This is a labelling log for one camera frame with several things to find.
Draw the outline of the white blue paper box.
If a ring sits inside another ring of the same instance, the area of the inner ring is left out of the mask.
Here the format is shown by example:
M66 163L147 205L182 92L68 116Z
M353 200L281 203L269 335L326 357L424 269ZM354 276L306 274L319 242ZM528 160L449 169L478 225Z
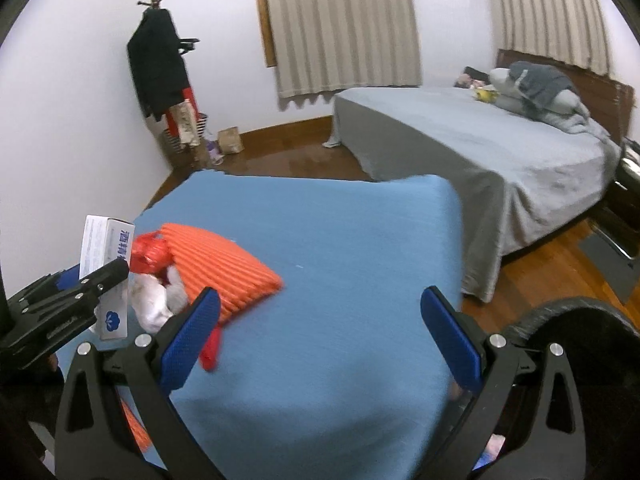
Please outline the white blue paper box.
M88 214L82 234L79 277L98 290L91 330L101 340L124 339L128 333L128 278L134 225Z

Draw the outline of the red plastic bag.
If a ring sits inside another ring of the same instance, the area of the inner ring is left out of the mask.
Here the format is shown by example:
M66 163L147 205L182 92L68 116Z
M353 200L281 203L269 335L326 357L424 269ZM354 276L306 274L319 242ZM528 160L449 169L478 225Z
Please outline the red plastic bag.
M137 274L160 274L172 265L172 255L160 231L144 233L132 244L129 269Z

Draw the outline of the white tissue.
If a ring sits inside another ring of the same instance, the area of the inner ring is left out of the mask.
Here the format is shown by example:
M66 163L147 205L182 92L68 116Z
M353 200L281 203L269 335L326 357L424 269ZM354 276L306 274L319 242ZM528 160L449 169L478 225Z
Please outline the white tissue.
M166 282L152 274L134 274L129 297L139 325L150 334L157 334L170 318L189 304L186 288L175 266L166 269Z

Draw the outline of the orange ribbed foam sheet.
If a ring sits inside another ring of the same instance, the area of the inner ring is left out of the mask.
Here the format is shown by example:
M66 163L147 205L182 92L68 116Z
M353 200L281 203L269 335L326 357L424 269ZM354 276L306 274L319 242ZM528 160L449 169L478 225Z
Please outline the orange ribbed foam sheet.
M280 292L283 281L240 245L194 226L165 223L166 242L186 296L194 300L204 288L218 292L218 323L227 324L260 300Z

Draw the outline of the red cloth piece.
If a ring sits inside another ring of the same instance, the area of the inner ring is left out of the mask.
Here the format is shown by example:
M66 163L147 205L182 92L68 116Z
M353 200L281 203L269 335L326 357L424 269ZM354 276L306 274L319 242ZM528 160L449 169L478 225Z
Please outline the red cloth piece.
M222 328L216 326L208 336L200 352L200 364L206 372L212 372L217 366L221 345Z

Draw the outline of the black lined trash bin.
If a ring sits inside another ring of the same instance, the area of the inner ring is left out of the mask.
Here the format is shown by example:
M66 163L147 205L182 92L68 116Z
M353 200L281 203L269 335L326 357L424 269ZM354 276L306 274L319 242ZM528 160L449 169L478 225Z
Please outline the black lined trash bin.
M638 328L609 304L575 297L548 302L497 333L529 349L565 350L585 425L582 479L638 478Z

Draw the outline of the dark grey floor mat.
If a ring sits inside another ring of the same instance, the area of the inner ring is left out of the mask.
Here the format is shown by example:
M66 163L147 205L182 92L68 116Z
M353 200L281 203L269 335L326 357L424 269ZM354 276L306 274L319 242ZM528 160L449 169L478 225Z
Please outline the dark grey floor mat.
M631 257L612 236L600 230L582 240L579 248L603 275L617 299L626 304L639 284L639 257Z

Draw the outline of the blue foam mat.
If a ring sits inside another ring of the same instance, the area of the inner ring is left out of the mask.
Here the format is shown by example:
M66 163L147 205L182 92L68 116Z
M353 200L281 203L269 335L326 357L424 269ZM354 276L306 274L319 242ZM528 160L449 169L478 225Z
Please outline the blue foam mat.
M171 399L230 479L407 479L450 375L420 297L461 289L461 207L444 179L237 177L203 171L145 211L232 240L284 287L225 329L212 372Z

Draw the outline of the brown paper bag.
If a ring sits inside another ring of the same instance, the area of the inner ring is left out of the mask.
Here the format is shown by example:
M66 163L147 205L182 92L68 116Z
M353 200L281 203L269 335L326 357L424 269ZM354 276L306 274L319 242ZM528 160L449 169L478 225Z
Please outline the brown paper bag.
M217 136L219 151L223 155L235 155L244 151L242 136L238 127L220 130Z

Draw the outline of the bed with grey sheet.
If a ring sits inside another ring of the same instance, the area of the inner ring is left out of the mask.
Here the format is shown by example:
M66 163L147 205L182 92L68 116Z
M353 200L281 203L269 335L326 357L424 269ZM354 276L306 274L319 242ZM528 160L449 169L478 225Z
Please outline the bed with grey sheet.
M566 133L457 88L352 88L333 100L329 142L373 180L434 174L461 200L462 290L495 293L501 260L594 206L620 147L599 125Z

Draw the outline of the coat rack with clothes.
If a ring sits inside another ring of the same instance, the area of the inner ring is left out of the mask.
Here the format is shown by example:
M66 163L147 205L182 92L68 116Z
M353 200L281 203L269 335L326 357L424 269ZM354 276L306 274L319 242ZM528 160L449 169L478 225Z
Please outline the coat rack with clothes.
M134 90L142 115L166 124L163 139L174 167L209 169L206 115L198 109L184 62L200 40L178 34L163 1L138 2L144 11L127 44Z

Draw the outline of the yellow plush toy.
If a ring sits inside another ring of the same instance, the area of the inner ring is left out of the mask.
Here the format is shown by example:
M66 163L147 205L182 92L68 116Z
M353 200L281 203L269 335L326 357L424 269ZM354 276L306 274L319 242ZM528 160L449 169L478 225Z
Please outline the yellow plush toy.
M476 88L474 90L474 96L477 101L483 103L493 103L498 99L499 92L491 88Z

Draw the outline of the folded grey blankets pile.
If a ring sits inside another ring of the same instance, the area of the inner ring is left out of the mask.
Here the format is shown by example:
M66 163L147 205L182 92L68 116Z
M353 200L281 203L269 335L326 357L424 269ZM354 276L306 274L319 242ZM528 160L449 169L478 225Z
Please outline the folded grey blankets pile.
M508 68L494 68L488 78L497 91L495 106L507 112L569 134L610 137L591 117L573 81L551 65L518 61Z

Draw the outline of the dark wooden headboard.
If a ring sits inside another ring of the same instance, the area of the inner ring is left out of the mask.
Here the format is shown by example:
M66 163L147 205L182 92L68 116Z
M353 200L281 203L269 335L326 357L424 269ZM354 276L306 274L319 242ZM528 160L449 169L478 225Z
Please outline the dark wooden headboard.
M573 81L582 102L592 117L606 129L616 144L621 144L630 131L631 113L636 92L629 84L623 84L609 76L598 75L575 65L566 64L514 50L499 49L497 67L509 67L518 61L550 65Z

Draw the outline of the pink plush toy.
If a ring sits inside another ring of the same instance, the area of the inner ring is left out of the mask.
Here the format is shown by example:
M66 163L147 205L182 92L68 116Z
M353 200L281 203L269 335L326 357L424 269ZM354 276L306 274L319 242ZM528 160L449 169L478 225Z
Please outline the pink plush toy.
M456 88L471 89L482 88L490 84L488 73L476 70L471 66L466 66L462 74L457 78L454 86Z

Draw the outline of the left beige curtain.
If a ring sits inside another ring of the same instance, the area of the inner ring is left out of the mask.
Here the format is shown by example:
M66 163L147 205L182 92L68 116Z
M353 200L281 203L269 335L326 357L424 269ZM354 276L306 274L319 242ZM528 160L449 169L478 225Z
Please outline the left beige curtain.
M266 0L278 96L422 82L413 0Z

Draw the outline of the beige curtain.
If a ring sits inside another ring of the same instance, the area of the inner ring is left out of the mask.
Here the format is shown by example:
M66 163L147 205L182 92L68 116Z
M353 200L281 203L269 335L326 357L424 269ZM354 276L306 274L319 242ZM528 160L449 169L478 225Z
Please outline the beige curtain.
M413 0L266 0L278 96L422 82Z
M497 47L607 75L610 48L599 0L490 0Z

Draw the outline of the right beige curtain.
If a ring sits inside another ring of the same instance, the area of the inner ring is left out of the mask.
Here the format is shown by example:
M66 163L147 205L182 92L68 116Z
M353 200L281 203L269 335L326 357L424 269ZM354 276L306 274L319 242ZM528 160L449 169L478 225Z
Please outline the right beige curtain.
M610 48L599 0L490 0L497 47L607 75Z

